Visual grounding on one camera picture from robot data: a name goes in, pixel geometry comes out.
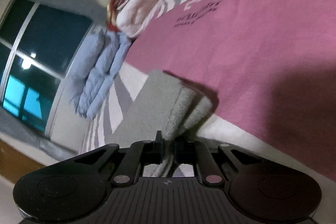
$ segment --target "window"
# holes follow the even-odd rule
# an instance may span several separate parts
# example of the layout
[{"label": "window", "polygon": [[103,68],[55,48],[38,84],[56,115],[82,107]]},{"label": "window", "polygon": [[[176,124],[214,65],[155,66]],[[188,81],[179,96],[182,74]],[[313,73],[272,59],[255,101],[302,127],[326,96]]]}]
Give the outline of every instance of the window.
[{"label": "window", "polygon": [[91,20],[15,0],[0,27],[0,102],[44,132],[61,80]]}]

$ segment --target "ribbed black surface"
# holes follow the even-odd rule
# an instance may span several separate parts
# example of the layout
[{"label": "ribbed black surface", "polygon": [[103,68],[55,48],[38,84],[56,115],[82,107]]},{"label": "ribbed black surface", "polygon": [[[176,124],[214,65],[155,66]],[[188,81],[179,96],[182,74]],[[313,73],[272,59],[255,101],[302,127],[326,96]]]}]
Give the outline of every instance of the ribbed black surface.
[{"label": "ribbed black surface", "polygon": [[[22,223],[33,223],[25,220]],[[71,224],[259,224],[237,211],[219,189],[196,178],[139,178],[112,191],[95,212]],[[306,220],[301,224],[313,224]]]}]

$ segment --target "window pane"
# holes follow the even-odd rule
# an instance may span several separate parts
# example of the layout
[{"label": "window pane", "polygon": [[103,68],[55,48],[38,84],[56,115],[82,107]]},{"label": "window pane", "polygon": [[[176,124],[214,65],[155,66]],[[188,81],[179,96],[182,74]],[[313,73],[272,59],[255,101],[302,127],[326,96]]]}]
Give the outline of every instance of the window pane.
[{"label": "window pane", "polygon": [[9,48],[5,47],[3,44],[0,44],[0,82],[10,52],[11,50]]},{"label": "window pane", "polygon": [[60,80],[16,56],[7,82],[3,107],[43,131]]},{"label": "window pane", "polygon": [[29,0],[14,1],[0,29],[2,39],[14,44],[15,38],[33,5],[34,2]]},{"label": "window pane", "polygon": [[61,75],[75,54],[91,20],[40,5],[21,39],[19,49]]}]

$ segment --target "light blue towel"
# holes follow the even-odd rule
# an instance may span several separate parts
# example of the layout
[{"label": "light blue towel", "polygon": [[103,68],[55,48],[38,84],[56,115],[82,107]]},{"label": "light blue towel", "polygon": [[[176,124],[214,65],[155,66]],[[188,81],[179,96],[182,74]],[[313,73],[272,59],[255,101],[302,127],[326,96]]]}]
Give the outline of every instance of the light blue towel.
[{"label": "light blue towel", "polygon": [[70,103],[81,117],[93,119],[98,113],[130,46],[130,39],[121,32],[85,37],[67,79]]}]

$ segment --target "black plastic base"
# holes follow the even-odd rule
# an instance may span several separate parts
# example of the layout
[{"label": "black plastic base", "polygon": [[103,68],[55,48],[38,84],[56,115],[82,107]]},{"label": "black plastic base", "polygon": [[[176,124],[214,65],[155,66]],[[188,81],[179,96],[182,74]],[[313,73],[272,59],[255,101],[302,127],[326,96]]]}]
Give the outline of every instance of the black plastic base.
[{"label": "black plastic base", "polygon": [[321,200],[315,180],[231,144],[209,151],[175,141],[176,164],[195,177],[144,178],[162,162],[160,132],[153,142],[116,144],[22,177],[14,200],[22,223],[301,223]]}]

